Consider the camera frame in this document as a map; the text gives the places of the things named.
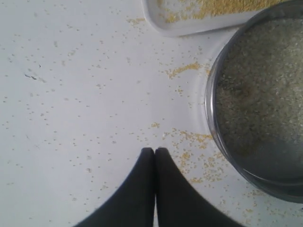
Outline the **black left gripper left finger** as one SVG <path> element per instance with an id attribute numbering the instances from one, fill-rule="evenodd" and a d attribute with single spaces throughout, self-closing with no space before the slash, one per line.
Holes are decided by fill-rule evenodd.
<path id="1" fill-rule="evenodd" d="M 117 191 L 77 227 L 152 227 L 155 207 L 155 155 L 143 148 Z"/>

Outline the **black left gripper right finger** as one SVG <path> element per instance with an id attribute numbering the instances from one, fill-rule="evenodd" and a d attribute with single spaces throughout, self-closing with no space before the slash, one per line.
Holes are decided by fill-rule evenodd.
<path id="1" fill-rule="evenodd" d="M 160 227 L 241 226 L 191 186 L 166 148 L 155 151 L 155 195 Z"/>

